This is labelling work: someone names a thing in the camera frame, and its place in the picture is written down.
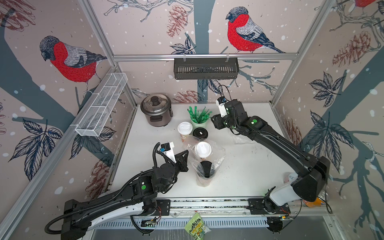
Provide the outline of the clear plastic carrier bag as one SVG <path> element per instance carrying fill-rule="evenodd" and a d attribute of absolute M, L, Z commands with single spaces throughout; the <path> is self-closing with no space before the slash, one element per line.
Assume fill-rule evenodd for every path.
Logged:
<path fill-rule="evenodd" d="M 196 171 L 197 184 L 209 186 L 226 157 L 226 150 L 212 140 L 193 136 L 184 140 L 183 148 L 189 151 L 188 161 Z"/>

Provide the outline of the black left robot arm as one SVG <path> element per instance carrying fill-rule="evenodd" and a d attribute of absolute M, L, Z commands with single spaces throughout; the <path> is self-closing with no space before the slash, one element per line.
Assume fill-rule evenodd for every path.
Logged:
<path fill-rule="evenodd" d="M 171 143 L 157 143 L 152 152 L 154 166 L 129 179 L 119 190 L 88 202 L 74 199 L 65 203 L 63 215 L 45 226 L 45 233 L 60 235 L 62 240 L 78 240 L 89 230 L 125 216 L 143 235 L 153 230 L 135 222 L 138 217 L 150 217 L 157 224 L 170 213 L 169 200 L 157 200 L 158 194 L 169 192 L 179 173 L 187 172 L 189 151 L 174 154 Z"/>

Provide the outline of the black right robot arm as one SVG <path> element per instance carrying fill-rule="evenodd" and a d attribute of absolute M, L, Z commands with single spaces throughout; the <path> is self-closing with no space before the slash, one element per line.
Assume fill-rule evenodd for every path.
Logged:
<path fill-rule="evenodd" d="M 255 141 L 285 161 L 298 175 L 293 181 L 273 187 L 263 197 L 260 210 L 274 214 L 288 202 L 305 200 L 314 202 L 327 184 L 330 160 L 315 157 L 295 146 L 278 134 L 265 120 L 249 117 L 238 100 L 225 97 L 216 100 L 219 114 L 211 118 L 218 130 L 228 128 L 234 135 L 242 135 Z"/>

